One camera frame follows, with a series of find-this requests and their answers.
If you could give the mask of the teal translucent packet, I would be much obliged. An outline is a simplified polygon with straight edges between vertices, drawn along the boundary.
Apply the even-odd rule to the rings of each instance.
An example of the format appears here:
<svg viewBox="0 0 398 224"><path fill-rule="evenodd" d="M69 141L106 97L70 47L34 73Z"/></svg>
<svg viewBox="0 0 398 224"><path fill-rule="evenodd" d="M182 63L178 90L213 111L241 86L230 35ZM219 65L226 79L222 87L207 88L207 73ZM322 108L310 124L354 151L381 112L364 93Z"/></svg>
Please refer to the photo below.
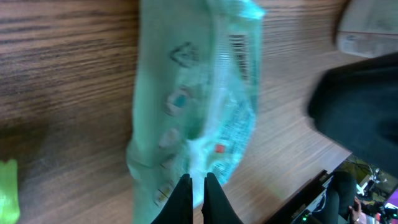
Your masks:
<svg viewBox="0 0 398 224"><path fill-rule="evenodd" d="M201 205L205 177L226 184L257 115L265 10L249 0L143 0L126 161L133 223L151 223L181 176Z"/></svg>

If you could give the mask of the green snack bag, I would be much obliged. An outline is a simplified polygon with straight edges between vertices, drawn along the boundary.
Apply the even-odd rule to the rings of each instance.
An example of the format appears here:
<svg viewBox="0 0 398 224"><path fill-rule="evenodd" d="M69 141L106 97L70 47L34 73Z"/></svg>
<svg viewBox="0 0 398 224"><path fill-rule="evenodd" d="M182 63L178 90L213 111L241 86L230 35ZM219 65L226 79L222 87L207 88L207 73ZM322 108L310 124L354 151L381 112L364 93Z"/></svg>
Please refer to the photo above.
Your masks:
<svg viewBox="0 0 398 224"><path fill-rule="evenodd" d="M17 161L1 161L1 224L16 224L20 214Z"/></svg>

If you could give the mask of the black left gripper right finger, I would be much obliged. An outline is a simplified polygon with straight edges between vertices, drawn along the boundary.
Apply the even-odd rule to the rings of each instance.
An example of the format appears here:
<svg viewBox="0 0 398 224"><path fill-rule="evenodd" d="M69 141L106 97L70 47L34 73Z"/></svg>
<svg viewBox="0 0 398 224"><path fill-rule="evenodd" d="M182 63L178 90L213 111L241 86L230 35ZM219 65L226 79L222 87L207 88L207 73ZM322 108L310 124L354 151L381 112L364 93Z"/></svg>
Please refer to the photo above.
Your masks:
<svg viewBox="0 0 398 224"><path fill-rule="evenodd" d="M204 200L201 212L204 224L243 224L212 172L207 173L204 179Z"/></svg>

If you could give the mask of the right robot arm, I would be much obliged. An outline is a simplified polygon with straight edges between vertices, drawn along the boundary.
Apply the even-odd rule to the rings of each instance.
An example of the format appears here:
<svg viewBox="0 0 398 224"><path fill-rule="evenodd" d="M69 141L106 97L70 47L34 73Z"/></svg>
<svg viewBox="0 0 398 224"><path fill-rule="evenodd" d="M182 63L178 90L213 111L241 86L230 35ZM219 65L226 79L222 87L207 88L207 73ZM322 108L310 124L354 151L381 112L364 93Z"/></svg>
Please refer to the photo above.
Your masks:
<svg viewBox="0 0 398 224"><path fill-rule="evenodd" d="M397 54L326 71L307 114L317 131L397 176Z"/></svg>

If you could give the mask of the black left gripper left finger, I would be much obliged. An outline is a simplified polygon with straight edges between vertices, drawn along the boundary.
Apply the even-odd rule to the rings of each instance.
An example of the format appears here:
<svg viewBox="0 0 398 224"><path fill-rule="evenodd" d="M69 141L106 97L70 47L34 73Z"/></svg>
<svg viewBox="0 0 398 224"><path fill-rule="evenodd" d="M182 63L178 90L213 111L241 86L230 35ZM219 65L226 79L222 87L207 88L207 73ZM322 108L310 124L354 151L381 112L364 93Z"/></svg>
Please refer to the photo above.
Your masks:
<svg viewBox="0 0 398 224"><path fill-rule="evenodd" d="M189 174L181 176L165 206L152 224L192 224L193 190Z"/></svg>

